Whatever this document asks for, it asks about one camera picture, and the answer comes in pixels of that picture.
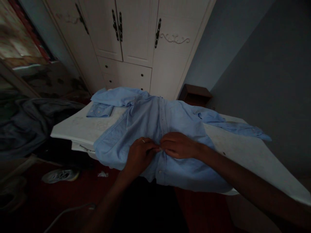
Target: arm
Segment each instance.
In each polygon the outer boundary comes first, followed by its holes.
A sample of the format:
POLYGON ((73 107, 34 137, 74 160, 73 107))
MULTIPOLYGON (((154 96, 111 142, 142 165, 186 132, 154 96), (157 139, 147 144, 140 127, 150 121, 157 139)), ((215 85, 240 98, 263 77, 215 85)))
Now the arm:
POLYGON ((150 138, 139 138, 131 145, 124 169, 81 232, 109 231, 124 191, 149 166, 157 152, 159 146, 150 138))
POLYGON ((295 225, 311 229, 311 214, 292 198, 241 165, 222 156, 204 144, 171 132, 161 139, 161 148, 176 159, 195 158, 218 172, 240 194, 258 208, 295 225))

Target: white wardrobe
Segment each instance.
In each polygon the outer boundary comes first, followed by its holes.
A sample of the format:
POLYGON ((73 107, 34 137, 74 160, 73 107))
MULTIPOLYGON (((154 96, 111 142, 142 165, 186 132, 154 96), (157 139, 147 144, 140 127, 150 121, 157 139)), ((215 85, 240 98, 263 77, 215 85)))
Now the white wardrobe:
POLYGON ((92 93, 176 99, 216 0, 43 0, 92 93))

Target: wooden nightstand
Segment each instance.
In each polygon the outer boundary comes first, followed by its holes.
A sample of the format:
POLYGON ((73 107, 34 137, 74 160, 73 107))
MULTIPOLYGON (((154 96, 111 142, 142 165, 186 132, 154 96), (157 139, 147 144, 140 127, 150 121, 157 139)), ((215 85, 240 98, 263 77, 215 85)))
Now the wooden nightstand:
POLYGON ((178 100, 193 106, 206 107, 207 103, 213 96, 205 87, 185 84, 178 100))

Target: red floor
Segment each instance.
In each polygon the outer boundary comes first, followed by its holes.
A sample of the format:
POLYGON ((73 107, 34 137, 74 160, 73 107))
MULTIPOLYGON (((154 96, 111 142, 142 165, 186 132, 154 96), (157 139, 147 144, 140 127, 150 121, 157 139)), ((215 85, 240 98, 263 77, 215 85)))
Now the red floor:
MULTIPOLYGON (((95 168, 82 171, 74 182, 45 184, 41 177, 59 167, 40 163, 33 165, 23 176, 27 179, 26 203, 14 213, 2 217, 9 232, 43 232, 63 210, 89 202, 98 203, 114 183, 119 171, 96 161, 95 168), (109 177, 97 177, 101 171, 109 177)), ((225 196, 214 193, 195 193, 175 189, 190 232, 234 232, 225 196)), ((50 232, 78 232, 92 210, 88 207, 65 213, 50 232)))

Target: sneaker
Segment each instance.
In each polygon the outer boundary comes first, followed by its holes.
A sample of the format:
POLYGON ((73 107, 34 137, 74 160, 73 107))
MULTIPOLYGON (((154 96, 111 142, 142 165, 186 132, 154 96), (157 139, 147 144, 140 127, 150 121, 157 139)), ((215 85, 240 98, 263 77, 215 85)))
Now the sneaker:
POLYGON ((71 169, 68 170, 57 169, 49 173, 46 173, 41 180, 44 183, 56 183, 59 181, 74 181, 78 178, 79 173, 80 173, 79 171, 74 171, 71 169))

